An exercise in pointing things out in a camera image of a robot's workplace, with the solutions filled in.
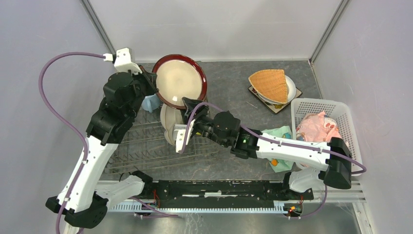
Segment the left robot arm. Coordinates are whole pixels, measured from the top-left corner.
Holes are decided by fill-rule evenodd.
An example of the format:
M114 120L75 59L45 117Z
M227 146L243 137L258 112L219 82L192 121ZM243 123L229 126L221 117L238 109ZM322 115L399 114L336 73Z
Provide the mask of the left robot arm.
M148 198L153 185L133 173L124 181L96 189L104 168L127 131L133 126L146 96L158 92L155 73L141 68L112 74L103 87L104 97L86 130L86 145L62 192L48 198L46 207L72 227L92 229L108 209L138 195Z

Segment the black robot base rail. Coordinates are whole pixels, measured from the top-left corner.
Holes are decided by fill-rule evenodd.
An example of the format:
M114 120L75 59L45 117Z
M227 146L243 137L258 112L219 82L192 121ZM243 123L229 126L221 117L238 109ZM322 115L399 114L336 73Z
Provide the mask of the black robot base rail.
M132 175L145 183L136 198L163 213L288 214L314 199L311 189L295 192L283 181L153 180L142 171Z

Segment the red-rimmed beige plate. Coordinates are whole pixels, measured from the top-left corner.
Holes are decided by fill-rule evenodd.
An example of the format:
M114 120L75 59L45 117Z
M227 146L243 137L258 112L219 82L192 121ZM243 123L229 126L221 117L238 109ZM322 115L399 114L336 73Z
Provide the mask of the red-rimmed beige plate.
M207 96L207 78L201 66L193 59L170 54L160 58L152 72L156 74L158 97L169 107L185 109L182 98L204 100Z

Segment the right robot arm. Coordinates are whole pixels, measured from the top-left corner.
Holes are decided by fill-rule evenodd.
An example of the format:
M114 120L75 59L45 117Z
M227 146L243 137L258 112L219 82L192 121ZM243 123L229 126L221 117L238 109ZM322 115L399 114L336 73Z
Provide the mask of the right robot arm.
M320 183L342 190L351 188L353 159L340 136L304 140L276 137L243 126L229 111L221 111L210 118L207 114L211 106L206 102L187 97L182 101L185 107L182 118L187 128L178 135L177 141L186 143L200 133L218 145L230 148L230 152L239 158L282 159L303 164L304 169L285 177L281 186L284 197L294 199Z

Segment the light blue mug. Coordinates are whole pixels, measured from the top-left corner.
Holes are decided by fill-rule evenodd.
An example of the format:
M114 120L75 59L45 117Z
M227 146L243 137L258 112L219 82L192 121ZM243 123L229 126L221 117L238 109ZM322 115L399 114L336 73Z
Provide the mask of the light blue mug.
M145 96L142 102L142 109L152 113L155 109L157 109L161 105L161 100L157 96L157 94L151 96Z

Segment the cream divided plate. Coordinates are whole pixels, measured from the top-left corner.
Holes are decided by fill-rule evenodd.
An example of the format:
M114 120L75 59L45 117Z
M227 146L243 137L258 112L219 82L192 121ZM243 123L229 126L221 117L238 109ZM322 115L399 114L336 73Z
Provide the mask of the cream divided plate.
M177 131L185 127L181 110L163 104L160 112L160 120L165 129L164 137L166 141L170 145L175 146Z

